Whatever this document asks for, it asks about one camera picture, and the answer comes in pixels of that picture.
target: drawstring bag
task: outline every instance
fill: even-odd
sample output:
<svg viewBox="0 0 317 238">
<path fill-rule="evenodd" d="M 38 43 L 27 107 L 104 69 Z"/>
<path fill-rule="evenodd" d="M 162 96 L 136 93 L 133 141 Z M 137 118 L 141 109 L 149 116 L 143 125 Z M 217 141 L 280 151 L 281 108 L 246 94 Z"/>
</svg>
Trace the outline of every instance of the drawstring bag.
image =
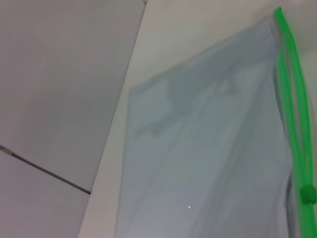
<svg viewBox="0 0 317 238">
<path fill-rule="evenodd" d="M 116 238 L 317 238 L 315 202 L 281 8 L 131 90 Z"/>
</svg>

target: white table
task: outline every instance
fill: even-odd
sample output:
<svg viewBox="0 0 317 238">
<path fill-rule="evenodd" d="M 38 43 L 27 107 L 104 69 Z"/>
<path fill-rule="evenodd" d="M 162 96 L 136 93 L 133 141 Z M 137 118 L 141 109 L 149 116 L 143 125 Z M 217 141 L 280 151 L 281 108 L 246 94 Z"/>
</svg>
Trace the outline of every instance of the white table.
<svg viewBox="0 0 317 238">
<path fill-rule="evenodd" d="M 79 238 L 113 238 L 120 191 L 128 93 L 204 49 L 255 25 L 279 5 L 298 43 L 317 118 L 317 3 L 313 0 L 149 0 Z"/>
</svg>

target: green cord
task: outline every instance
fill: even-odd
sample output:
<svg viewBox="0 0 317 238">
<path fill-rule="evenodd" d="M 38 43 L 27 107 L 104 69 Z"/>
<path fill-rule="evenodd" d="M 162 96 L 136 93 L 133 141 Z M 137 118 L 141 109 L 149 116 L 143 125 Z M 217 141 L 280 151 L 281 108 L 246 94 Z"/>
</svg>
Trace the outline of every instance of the green cord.
<svg viewBox="0 0 317 238">
<path fill-rule="evenodd" d="M 313 186 L 313 150 L 310 131 L 309 110 L 304 77 L 301 71 L 296 45 L 282 9 L 274 11 L 274 18 L 283 34 L 283 46 L 277 57 L 277 76 L 284 119 L 289 136 L 293 160 L 293 176 L 297 198 L 301 238 L 317 238 L 317 228 L 313 204 L 316 202 L 316 189 Z M 298 104 L 302 147 L 297 135 L 291 84 L 285 62 L 288 52 Z"/>
</svg>

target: tile grout line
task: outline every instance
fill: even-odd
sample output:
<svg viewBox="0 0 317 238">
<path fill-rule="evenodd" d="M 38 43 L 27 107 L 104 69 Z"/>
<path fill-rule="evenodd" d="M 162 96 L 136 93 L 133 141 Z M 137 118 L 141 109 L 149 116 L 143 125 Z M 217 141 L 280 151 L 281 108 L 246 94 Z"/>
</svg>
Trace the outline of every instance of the tile grout line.
<svg viewBox="0 0 317 238">
<path fill-rule="evenodd" d="M 65 183 L 67 183 L 67 184 L 69 184 L 69 185 L 71 185 L 71 186 L 73 186 L 73 187 L 75 187 L 75 188 L 77 188 L 77 189 L 79 189 L 79 190 L 81 190 L 81 191 L 83 191 L 83 192 L 89 194 L 89 195 L 90 195 L 90 193 L 91 193 L 91 192 L 89 192 L 88 190 L 84 189 L 83 187 L 78 186 L 78 185 L 72 183 L 71 181 L 68 181 L 68 180 L 62 178 L 61 176 L 59 176 L 59 175 L 57 175 L 57 174 L 54 174 L 54 173 L 52 173 L 52 172 L 50 172 L 50 171 L 48 171 L 48 170 L 46 170 L 46 169 L 44 169 L 44 168 L 42 168 L 42 167 L 40 167 L 40 166 L 34 164 L 34 163 L 32 163 L 32 162 L 30 162 L 30 161 L 24 159 L 23 157 L 21 157 L 21 156 L 15 154 L 13 151 L 11 151 L 11 150 L 9 150 L 9 149 L 7 149 L 7 148 L 1 146 L 1 145 L 0 145 L 0 150 L 3 151 L 3 152 L 5 152 L 5 153 L 7 153 L 8 155 L 11 155 L 11 156 L 13 156 L 13 157 L 15 157 L 15 158 L 17 158 L 17 159 L 19 159 L 19 160 L 21 160 L 21 161 L 27 163 L 28 165 L 30 165 L 30 166 L 32 166 L 32 167 L 34 167 L 34 168 L 36 168 L 36 169 L 38 169 L 38 170 L 40 170 L 40 171 L 42 171 L 42 172 L 44 172 L 44 173 L 46 173 L 46 174 L 48 174 L 48 175 L 50 175 L 50 176 L 52 176 L 52 177 L 54 177 L 54 178 L 56 178 L 56 179 L 62 181 L 62 182 L 65 182 Z"/>
</svg>

